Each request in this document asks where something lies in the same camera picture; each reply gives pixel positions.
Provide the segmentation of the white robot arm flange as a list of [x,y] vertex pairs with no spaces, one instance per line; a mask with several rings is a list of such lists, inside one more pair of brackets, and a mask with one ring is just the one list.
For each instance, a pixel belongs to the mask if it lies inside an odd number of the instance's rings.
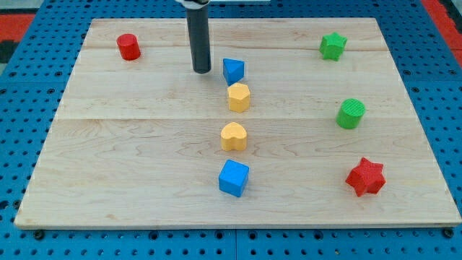
[[209,4],[210,0],[175,0],[186,9],[201,9]]

